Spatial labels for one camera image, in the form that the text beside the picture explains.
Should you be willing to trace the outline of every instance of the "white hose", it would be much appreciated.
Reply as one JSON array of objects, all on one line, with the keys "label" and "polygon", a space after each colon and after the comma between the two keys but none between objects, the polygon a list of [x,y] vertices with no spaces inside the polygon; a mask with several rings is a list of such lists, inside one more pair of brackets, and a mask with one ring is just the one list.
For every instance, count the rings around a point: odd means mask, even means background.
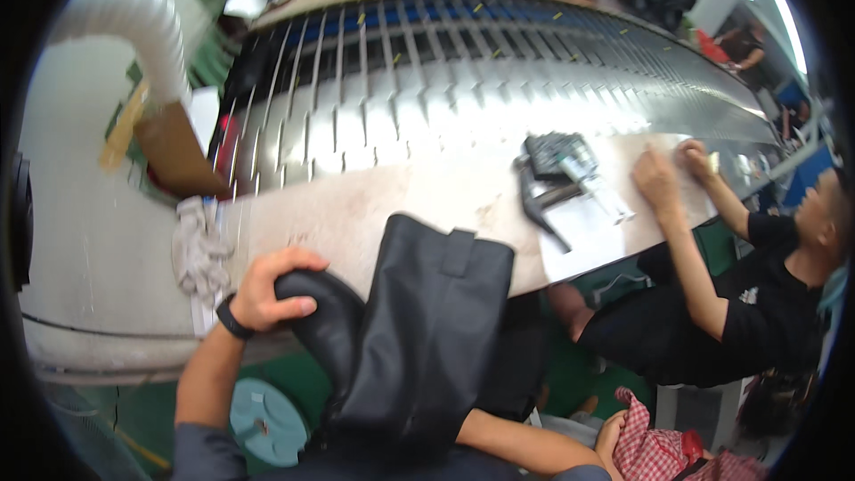
[{"label": "white hose", "polygon": [[137,51],[154,102],[181,101],[190,107],[181,22],[173,0],[70,0],[49,42],[90,35],[128,40]]}]

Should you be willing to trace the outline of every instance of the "gray sleeve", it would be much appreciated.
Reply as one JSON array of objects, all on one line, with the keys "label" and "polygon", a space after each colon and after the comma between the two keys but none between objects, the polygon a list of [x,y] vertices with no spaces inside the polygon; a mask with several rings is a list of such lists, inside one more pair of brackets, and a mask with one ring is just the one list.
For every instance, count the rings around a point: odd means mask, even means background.
[{"label": "gray sleeve", "polygon": [[234,438],[221,429],[198,424],[175,428],[172,481],[246,479],[246,459]]},{"label": "gray sleeve", "polygon": [[611,481],[611,475],[597,465],[587,464],[565,470],[552,481]]}]

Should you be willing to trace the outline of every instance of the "checkered cloth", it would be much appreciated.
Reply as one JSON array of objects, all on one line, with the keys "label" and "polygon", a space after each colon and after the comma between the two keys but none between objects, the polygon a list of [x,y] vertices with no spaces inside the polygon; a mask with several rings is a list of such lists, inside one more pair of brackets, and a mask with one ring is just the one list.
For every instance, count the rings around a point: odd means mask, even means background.
[{"label": "checkered cloth", "polygon": [[[635,398],[632,390],[620,387],[615,398],[629,405],[627,424],[612,455],[618,472],[626,481],[670,481],[694,464],[703,454],[695,432],[680,433],[665,429],[647,429],[650,413]],[[725,451],[703,465],[687,481],[757,481],[766,477],[763,465],[750,457],[737,457]]]}]

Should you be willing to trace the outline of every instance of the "green epoxy floor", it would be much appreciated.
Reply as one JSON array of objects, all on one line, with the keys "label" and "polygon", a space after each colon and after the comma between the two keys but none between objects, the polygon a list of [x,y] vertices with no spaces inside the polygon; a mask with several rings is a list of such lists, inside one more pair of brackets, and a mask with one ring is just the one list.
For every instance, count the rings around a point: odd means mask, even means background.
[{"label": "green epoxy floor", "polygon": [[[723,272],[735,262],[732,236],[721,223],[696,230],[695,236],[712,274]],[[588,296],[593,289],[608,284],[618,273],[640,275],[635,268],[635,260],[629,259],[584,275],[576,279],[574,284]],[[604,303],[640,286],[633,283],[619,284],[605,294]],[[545,315],[550,317],[550,360],[546,376],[550,396],[545,413],[567,416],[589,396],[596,395],[599,403],[594,415],[608,418],[623,408],[623,404],[614,399],[614,391],[618,386],[633,390],[640,401],[650,405],[652,394],[644,379],[620,367],[608,367],[604,373],[595,374],[594,355],[573,344],[561,325],[551,316],[548,305],[544,302],[542,307]],[[313,428],[318,424],[324,401],[330,392],[330,383],[308,354],[297,353],[245,367],[239,379],[245,377],[272,383],[291,399]],[[113,405],[118,394],[117,406],[101,415],[110,426],[115,422],[115,428],[133,440],[135,445],[129,445],[133,455],[147,473],[155,476],[164,474],[161,466],[163,461],[172,461],[175,387],[176,383],[171,382],[141,387],[86,387],[78,390],[94,408]],[[272,468],[251,454],[246,454],[246,458],[250,474]]]}]

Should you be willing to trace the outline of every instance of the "conveyor belt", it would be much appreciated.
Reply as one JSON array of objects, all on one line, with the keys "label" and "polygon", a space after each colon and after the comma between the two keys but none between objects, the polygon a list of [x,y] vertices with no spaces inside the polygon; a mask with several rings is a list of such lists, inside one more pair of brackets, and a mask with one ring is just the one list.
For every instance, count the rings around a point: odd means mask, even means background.
[{"label": "conveyor belt", "polygon": [[366,0],[244,44],[217,167],[235,196],[529,131],[774,143],[728,72],[622,16],[551,0]]}]

